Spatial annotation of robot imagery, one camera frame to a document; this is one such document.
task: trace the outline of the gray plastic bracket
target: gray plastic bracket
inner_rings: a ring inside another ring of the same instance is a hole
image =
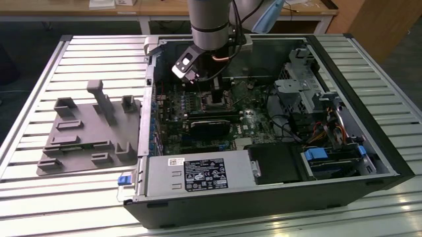
[[[97,104],[76,105],[71,98],[56,101],[38,175],[136,164],[140,101],[127,95],[111,102],[100,80],[89,81],[87,90]]]
[[[131,160],[136,159],[136,152],[132,149],[131,144],[127,142],[124,149],[121,148],[120,144],[116,145],[115,154],[119,158],[119,160]]]
[[[113,116],[113,108],[108,96],[103,93],[103,81],[101,80],[89,80],[87,85],[87,91],[93,94],[93,97],[97,101],[99,108],[105,117],[107,123],[109,126],[116,125],[116,119]]]
[[[53,105],[53,110],[57,112],[58,116],[62,117],[75,117],[72,110],[77,106],[72,100],[72,98],[58,98]]]

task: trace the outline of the capacitor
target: capacitor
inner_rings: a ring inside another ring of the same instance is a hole
[[[248,90],[253,90],[253,84],[248,83],[248,84],[245,85],[245,88],[247,88]]]

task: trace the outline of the cable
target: cable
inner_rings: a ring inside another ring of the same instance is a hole
[[[290,10],[290,21],[292,21],[292,10],[291,10],[291,5],[290,5],[290,3],[286,1],[284,3],[287,3],[287,5],[288,5],[288,10]]]
[[[5,90],[0,91],[0,93],[16,93],[16,92],[32,92],[30,90]]]
[[[184,24],[185,24],[185,21],[181,22],[179,28],[175,29],[171,33],[172,33],[172,34],[176,33],[176,32],[181,29],[181,27],[184,26]]]
[[[287,123],[283,124],[283,126],[282,126],[273,120],[271,120],[271,121],[272,121],[273,125],[278,126],[282,129],[282,131],[287,132],[287,134],[291,136],[292,139],[295,139],[296,142],[303,143],[302,139],[292,133],[292,131],[287,130],[283,127],[283,126],[286,126]]]
[[[273,119],[275,117],[278,117],[278,116],[283,117],[284,119],[288,119],[288,116],[287,116],[287,115],[272,115],[269,119],[272,120],[272,119]]]
[[[256,8],[253,9],[253,11],[251,11],[251,13],[245,15],[245,17],[240,21],[240,24],[251,17],[251,15],[253,15],[253,13],[257,11],[260,6],[263,5],[263,2],[264,2],[264,0],[260,1],[260,3],[257,4]]]

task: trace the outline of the warning label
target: warning label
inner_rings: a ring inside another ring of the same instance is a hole
[[[188,192],[227,189],[224,159],[184,162],[184,189]]]

